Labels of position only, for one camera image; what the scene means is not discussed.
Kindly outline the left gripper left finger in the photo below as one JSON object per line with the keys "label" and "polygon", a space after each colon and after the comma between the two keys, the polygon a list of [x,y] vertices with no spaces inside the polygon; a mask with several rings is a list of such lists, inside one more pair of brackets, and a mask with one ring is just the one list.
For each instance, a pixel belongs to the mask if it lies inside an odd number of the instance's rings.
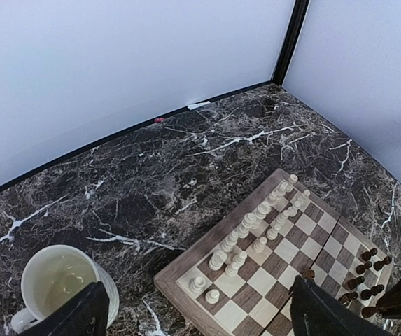
{"label": "left gripper left finger", "polygon": [[105,335],[108,308],[109,296],[103,283],[92,282],[49,317],[20,335]]}

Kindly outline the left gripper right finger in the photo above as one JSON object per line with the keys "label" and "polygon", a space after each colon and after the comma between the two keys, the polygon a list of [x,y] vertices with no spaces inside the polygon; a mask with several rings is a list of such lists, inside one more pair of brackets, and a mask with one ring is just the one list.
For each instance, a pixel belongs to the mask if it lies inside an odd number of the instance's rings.
{"label": "left gripper right finger", "polygon": [[290,288],[295,335],[388,335],[331,297],[311,279],[295,277]]}

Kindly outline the dark pawn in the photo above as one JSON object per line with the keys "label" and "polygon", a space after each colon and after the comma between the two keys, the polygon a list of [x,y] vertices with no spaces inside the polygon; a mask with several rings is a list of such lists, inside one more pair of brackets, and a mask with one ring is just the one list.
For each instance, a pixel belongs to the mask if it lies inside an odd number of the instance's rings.
{"label": "dark pawn", "polygon": [[350,291],[356,289],[360,284],[362,284],[365,281],[364,276],[358,276],[356,278],[353,279],[349,279],[347,281],[347,287]]}
{"label": "dark pawn", "polygon": [[377,250],[376,248],[371,248],[370,250],[363,252],[363,253],[360,255],[360,259],[361,259],[362,261],[364,261],[364,262],[370,261],[371,258],[372,258],[373,256],[375,256],[377,253],[378,253],[378,250]]}
{"label": "dark pawn", "polygon": [[360,264],[356,267],[356,274],[364,274],[371,267],[372,263],[370,261]]}
{"label": "dark pawn", "polygon": [[357,298],[358,298],[357,292],[350,292],[343,294],[337,301],[346,307],[350,305],[350,303],[353,300],[356,300]]}

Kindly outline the dark tall piece front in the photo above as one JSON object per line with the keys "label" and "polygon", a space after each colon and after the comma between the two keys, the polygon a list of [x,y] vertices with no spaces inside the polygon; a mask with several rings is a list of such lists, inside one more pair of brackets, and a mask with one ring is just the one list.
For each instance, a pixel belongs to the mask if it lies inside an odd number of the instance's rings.
{"label": "dark tall piece front", "polygon": [[376,286],[373,286],[369,289],[362,290],[360,292],[360,299],[361,300],[369,300],[371,297],[376,296],[380,294],[384,290],[385,286],[383,284],[379,284]]}

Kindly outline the dark tall piece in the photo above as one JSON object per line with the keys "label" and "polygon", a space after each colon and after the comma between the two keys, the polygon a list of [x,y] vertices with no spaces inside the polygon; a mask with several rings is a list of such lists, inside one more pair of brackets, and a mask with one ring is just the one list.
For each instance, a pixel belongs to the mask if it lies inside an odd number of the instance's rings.
{"label": "dark tall piece", "polygon": [[369,300],[371,297],[376,296],[380,294],[384,290],[385,286],[383,284],[379,284],[376,286],[373,286],[369,289],[362,290],[360,292],[360,299],[361,300]]}
{"label": "dark tall piece", "polygon": [[360,313],[364,319],[368,319],[378,313],[378,308],[377,307],[364,307],[364,308],[362,308]]}

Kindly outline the dark rook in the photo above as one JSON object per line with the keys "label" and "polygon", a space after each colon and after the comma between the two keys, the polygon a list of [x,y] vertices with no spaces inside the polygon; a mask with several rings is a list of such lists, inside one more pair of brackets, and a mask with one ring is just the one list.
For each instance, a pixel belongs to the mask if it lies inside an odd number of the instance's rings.
{"label": "dark rook", "polygon": [[390,255],[388,255],[383,260],[376,261],[373,264],[373,268],[376,271],[380,271],[384,266],[391,264],[392,261],[393,261],[392,257]]}

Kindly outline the dark knight piece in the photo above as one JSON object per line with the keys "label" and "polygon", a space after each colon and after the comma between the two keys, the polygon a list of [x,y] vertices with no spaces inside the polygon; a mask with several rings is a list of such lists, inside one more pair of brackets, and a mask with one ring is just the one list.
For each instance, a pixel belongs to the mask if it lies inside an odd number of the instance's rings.
{"label": "dark knight piece", "polygon": [[313,269],[306,269],[303,272],[303,277],[307,279],[314,279],[315,278],[315,271]]}

